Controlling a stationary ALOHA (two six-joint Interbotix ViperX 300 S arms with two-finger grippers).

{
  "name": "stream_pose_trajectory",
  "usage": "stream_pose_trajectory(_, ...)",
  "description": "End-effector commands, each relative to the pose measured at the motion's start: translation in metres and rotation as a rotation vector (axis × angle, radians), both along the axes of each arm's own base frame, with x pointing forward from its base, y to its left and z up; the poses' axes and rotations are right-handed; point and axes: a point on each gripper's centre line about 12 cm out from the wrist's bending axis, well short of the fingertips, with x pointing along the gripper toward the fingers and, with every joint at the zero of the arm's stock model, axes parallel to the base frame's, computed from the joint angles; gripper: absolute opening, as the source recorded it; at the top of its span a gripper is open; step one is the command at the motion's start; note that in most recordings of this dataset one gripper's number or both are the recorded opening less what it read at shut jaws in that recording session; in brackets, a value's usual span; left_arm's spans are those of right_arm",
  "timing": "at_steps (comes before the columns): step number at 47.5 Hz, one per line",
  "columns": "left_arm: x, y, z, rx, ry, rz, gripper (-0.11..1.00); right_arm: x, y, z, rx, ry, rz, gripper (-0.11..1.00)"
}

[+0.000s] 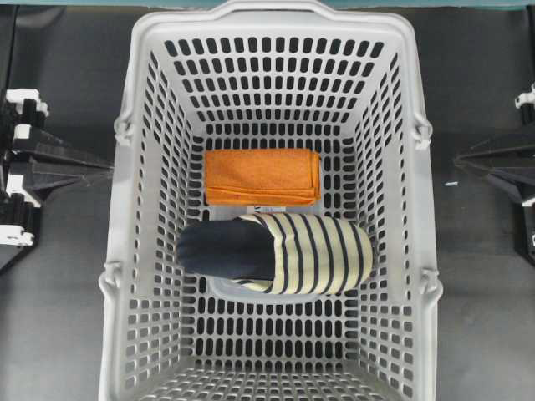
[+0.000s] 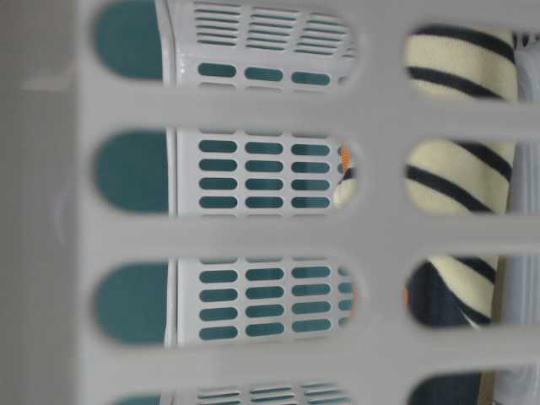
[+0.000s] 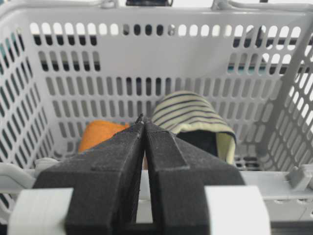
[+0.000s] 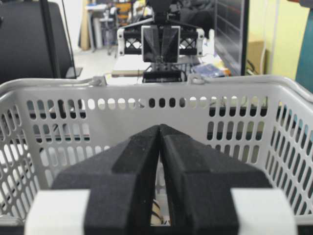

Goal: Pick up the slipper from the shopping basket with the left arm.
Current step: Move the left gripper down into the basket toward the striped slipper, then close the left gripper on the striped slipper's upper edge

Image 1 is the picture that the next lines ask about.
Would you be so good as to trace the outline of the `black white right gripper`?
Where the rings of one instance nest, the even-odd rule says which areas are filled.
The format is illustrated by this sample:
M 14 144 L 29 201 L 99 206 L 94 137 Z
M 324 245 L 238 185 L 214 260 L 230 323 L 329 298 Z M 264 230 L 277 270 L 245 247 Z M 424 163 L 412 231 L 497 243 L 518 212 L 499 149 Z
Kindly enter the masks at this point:
M 522 205 L 526 259 L 534 264 L 534 84 L 515 98 L 523 126 L 498 131 L 462 151 L 456 167 L 505 191 L 514 203 Z

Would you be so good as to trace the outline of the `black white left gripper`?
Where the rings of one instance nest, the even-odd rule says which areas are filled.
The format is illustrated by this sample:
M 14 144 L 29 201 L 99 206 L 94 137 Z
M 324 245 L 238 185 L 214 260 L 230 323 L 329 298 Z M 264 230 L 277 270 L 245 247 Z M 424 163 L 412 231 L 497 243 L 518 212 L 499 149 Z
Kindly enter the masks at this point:
M 48 190 L 113 176 L 112 163 L 44 131 L 36 89 L 1 89 L 1 269 L 35 245 L 36 210 Z M 34 158 L 66 164 L 30 161 Z

